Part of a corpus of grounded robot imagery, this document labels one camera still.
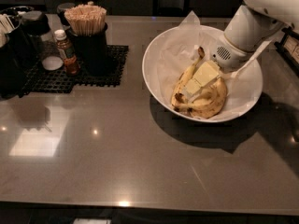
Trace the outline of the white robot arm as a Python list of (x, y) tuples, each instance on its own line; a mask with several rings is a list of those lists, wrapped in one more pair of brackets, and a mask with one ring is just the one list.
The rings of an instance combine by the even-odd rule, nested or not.
[(239, 70), (265, 39), (288, 24), (299, 26), (299, 0), (243, 0), (211, 51), (212, 61), (199, 66), (184, 85), (182, 93), (189, 100), (211, 84), (220, 73)]

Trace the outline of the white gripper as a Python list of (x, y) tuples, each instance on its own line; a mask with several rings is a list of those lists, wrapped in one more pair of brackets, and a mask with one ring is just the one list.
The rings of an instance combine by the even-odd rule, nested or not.
[(249, 59), (249, 55), (234, 47), (225, 37), (220, 35), (213, 49), (211, 57), (214, 61), (202, 63), (192, 77), (183, 86), (182, 94), (188, 99), (197, 97), (202, 89), (210, 85), (222, 72), (235, 72), (240, 69)]

